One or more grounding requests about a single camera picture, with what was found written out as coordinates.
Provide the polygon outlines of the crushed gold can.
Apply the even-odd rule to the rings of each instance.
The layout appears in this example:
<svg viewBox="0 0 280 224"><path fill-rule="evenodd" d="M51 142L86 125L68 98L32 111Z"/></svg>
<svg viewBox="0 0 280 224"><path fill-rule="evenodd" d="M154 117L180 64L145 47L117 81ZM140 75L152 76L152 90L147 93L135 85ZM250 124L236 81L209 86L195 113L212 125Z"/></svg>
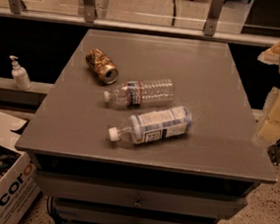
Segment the crushed gold can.
<svg viewBox="0 0 280 224"><path fill-rule="evenodd" d="M111 58L99 48L91 49L86 54L87 64L96 73L96 75L106 84L112 84L116 81L119 71Z"/></svg>

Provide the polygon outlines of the clear bottle red label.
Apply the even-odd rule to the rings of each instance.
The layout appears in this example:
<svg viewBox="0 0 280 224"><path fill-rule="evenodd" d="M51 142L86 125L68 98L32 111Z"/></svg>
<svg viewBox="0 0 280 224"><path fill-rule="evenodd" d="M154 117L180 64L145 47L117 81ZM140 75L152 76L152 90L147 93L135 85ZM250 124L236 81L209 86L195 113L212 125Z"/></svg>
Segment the clear bottle red label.
<svg viewBox="0 0 280 224"><path fill-rule="evenodd" d="M120 106L164 104L174 98L174 87L171 79L130 80L105 91L104 99Z"/></svg>

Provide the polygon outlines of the right metal railing bracket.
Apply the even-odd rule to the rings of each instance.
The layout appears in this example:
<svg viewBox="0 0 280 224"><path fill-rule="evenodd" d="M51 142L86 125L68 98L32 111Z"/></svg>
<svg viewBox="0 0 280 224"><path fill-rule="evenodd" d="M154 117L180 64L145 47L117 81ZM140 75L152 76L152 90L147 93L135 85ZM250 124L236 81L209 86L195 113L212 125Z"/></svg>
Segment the right metal railing bracket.
<svg viewBox="0 0 280 224"><path fill-rule="evenodd" d="M206 37L212 37L215 34L223 6L224 0L211 0L205 27L203 28Z"/></svg>

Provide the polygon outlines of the white cardboard box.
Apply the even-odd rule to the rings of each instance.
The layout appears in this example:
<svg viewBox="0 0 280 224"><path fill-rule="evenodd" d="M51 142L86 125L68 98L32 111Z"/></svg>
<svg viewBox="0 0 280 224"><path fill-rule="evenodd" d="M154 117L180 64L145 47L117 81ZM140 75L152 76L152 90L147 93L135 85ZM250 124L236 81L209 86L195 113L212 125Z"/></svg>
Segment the white cardboard box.
<svg viewBox="0 0 280 224"><path fill-rule="evenodd" d="M0 147L18 153L18 159L0 180L0 224L18 224L40 193L33 179L35 165L27 153L15 148L24 125L24 119L0 112Z"/></svg>

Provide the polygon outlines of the white pump dispenser bottle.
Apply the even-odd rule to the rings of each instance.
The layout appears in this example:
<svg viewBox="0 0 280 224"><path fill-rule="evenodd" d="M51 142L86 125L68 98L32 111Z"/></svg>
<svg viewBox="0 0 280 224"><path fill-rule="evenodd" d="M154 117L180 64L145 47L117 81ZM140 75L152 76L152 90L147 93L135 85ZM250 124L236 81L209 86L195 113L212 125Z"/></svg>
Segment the white pump dispenser bottle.
<svg viewBox="0 0 280 224"><path fill-rule="evenodd" d="M13 70L11 74L18 86L18 88L22 91L28 90L32 87L31 79L26 68L22 67L18 62L18 56L11 55L11 64L13 66Z"/></svg>

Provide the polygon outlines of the clear bottle blue label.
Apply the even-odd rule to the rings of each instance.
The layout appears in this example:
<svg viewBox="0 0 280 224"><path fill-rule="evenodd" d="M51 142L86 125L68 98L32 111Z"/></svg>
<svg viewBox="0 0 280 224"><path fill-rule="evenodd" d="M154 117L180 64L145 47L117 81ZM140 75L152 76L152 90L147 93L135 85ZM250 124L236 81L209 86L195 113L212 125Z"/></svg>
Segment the clear bottle blue label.
<svg viewBox="0 0 280 224"><path fill-rule="evenodd" d="M123 125L108 130L111 142L129 140L143 144L184 135L192 126L191 112L182 106L132 115Z"/></svg>

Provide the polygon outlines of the upper drawer knob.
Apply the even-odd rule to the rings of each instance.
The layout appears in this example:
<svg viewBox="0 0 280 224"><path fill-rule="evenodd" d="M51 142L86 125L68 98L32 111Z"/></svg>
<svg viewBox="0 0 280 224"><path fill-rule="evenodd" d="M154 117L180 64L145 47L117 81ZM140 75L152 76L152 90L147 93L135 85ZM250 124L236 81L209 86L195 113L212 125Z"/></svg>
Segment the upper drawer knob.
<svg viewBox="0 0 280 224"><path fill-rule="evenodd" d="M136 199L135 202L133 202L133 205L135 208L141 208L142 207L142 203L140 201L140 199Z"/></svg>

